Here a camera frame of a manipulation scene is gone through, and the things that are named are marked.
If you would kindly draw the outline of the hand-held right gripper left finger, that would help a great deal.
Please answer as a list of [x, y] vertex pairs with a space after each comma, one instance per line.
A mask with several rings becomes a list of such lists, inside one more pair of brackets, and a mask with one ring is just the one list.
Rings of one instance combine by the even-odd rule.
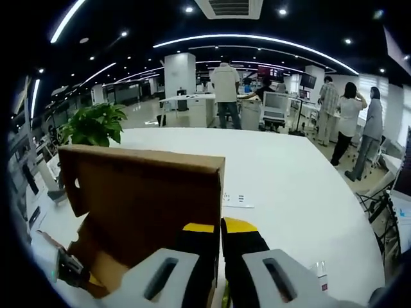
[[125, 273], [109, 307], [210, 307], [218, 273], [218, 227], [187, 224], [175, 244]]

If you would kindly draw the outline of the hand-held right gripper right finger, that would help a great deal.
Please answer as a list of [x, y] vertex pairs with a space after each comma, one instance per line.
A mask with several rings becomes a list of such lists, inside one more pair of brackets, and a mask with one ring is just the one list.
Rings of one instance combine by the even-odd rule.
[[360, 307], [321, 290], [316, 275], [280, 249], [271, 250], [258, 229], [222, 218], [222, 252], [234, 307]]

